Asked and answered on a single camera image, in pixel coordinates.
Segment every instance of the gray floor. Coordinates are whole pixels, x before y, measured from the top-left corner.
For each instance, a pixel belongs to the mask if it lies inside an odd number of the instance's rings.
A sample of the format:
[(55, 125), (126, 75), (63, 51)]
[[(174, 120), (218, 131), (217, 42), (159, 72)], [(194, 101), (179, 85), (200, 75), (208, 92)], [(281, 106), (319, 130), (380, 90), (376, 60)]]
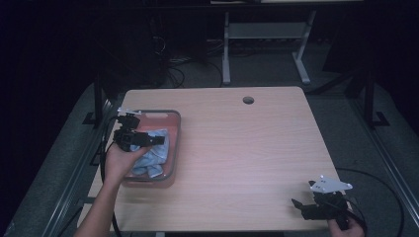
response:
[[(310, 44), (307, 47), (303, 62), (312, 82), (310, 85), (302, 85), (291, 56), (291, 52), (295, 50), (295, 42), (264, 42), (263, 47), (257, 48), (257, 53), (253, 55), (230, 58), (232, 82), (229, 86), (298, 86), (304, 91), (310, 91), (338, 76), (321, 70), (328, 48), (327, 44)], [(211, 57), (209, 61), (220, 68), (220, 56)], [(221, 78), (212, 65), (194, 62), (176, 68), (185, 73), (185, 88), (219, 86)], [(163, 86), (171, 87), (170, 81)], [(416, 171), (419, 169), (418, 136), (398, 113), (389, 95), (380, 87), (376, 89), (375, 109), (384, 113), (390, 126), (369, 130), (360, 116), (362, 97), (357, 100), (347, 99), (343, 94), (345, 88), (346, 83), (342, 83), (321, 96), (307, 96), (335, 166), (368, 172), (393, 187), (382, 152), (377, 149), (377, 143), (373, 140), (378, 136), (412, 194), (419, 197), (416, 178)], [(109, 110), (107, 116), (116, 113), (123, 97), (124, 95), (106, 107)], [(72, 215), (77, 213), (80, 204), (87, 201), (85, 197), (97, 170), (97, 166), (90, 163), (91, 160), (97, 162), (94, 153), (99, 145), (98, 134), (93, 125), (82, 124), (86, 114), (90, 112), (94, 112), (92, 86), (79, 99), (52, 146), (14, 217), (14, 231), (10, 236), (55, 236)], [(347, 194), (356, 201), (364, 214), (369, 226), (369, 236), (395, 236), (400, 223), (400, 210), (386, 187), (362, 174), (341, 170), (338, 173), (342, 181), (355, 187)], [(73, 188), (73, 192), (67, 195), (64, 192), (66, 187)], [(61, 210), (62, 215), (55, 215)], [(52, 216), (62, 218), (55, 222), (51, 219)], [(72, 236), (75, 223), (76, 220), (73, 220), (62, 236)], [(329, 236), (327, 231), (285, 234), (290, 237)], [(125, 236), (154, 235), (155, 233), (125, 233)], [(418, 226), (406, 208), (401, 236), (419, 236)]]

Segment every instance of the handheld device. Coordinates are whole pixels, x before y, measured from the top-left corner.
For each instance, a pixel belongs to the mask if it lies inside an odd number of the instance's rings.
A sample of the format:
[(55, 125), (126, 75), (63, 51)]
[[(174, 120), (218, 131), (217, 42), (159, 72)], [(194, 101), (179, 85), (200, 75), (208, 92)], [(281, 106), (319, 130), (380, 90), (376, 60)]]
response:
[(120, 129), (114, 132), (114, 142), (123, 151), (130, 151), (132, 145), (147, 147), (164, 144), (164, 136), (150, 136), (147, 132), (135, 131), (139, 126), (140, 119), (135, 115), (141, 112), (118, 109), (118, 112), (126, 112), (125, 116), (118, 116), (117, 121), (121, 124)]

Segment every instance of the metal rail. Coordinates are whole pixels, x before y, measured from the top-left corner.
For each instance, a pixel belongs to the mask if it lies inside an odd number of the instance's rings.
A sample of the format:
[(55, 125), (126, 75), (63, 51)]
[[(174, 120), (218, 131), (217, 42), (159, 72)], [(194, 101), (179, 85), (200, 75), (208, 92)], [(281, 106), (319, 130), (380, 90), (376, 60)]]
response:
[(413, 221), (416, 223), (416, 226), (419, 227), (419, 201), (418, 199), (410, 190), (409, 185), (406, 183), (400, 171), (398, 170), (397, 166), (395, 165), (393, 161), (393, 157), (385, 149), (385, 146), (383, 145), (381, 138), (379, 137), (377, 132), (371, 129), (371, 127), (363, 119), (363, 114), (362, 114), (363, 110), (361, 106), (354, 101), (351, 102), (351, 106), (353, 107), (354, 111), (356, 111), (356, 115), (362, 121), (361, 124), (363, 128), (367, 132), (367, 135), (370, 137), (379, 155), (381, 156), (386, 172), (391, 178), (391, 181), (393, 182), (395, 190), (399, 194), (406, 209), (409, 211), (410, 215), (412, 216)]
[(104, 126), (106, 125), (106, 121), (111, 116), (112, 107), (113, 105), (109, 101), (105, 102), (105, 105), (103, 106), (103, 113), (105, 117), (99, 124), (99, 126), (96, 129), (94, 129), (91, 133), (88, 142), (86, 143), (87, 145), (82, 155), (80, 156), (65, 189), (55, 205), (55, 209), (49, 219), (48, 224), (46, 225), (43, 231), (42, 237), (56, 236), (58, 234), (58, 227), (60, 226), (60, 223), (62, 222), (65, 214), (67, 213), (68, 208), (71, 205), (73, 195), (77, 188), (80, 176), (84, 168), (89, 164), (89, 158), (96, 153), (96, 150), (101, 142), (102, 131)]

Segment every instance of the dark wall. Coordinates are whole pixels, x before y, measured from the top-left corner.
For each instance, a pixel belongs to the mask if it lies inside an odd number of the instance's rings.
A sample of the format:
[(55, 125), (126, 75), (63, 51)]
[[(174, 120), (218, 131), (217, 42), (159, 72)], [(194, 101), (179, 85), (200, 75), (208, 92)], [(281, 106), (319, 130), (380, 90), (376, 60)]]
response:
[(0, 9), (3, 233), (93, 75), (69, 4), (2, 1)]
[(419, 134), (419, 4), (366, 5), (347, 12), (324, 65), (345, 73), (373, 72), (399, 111)]

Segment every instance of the metal frame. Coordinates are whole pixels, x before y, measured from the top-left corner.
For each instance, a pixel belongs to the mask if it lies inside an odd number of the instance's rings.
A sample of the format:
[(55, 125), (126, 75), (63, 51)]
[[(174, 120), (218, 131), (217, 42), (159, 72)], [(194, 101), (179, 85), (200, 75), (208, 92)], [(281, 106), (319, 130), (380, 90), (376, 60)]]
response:
[(225, 13), (224, 21), (224, 54), (222, 56), (222, 83), (229, 85), (230, 62), (228, 59), (229, 39), (301, 39), (301, 44), (293, 52), (293, 61), (303, 84), (309, 84), (310, 79), (302, 63), (302, 55), (308, 42), (311, 26), (316, 11), (311, 11), (306, 22), (302, 23), (230, 23), (229, 13)]

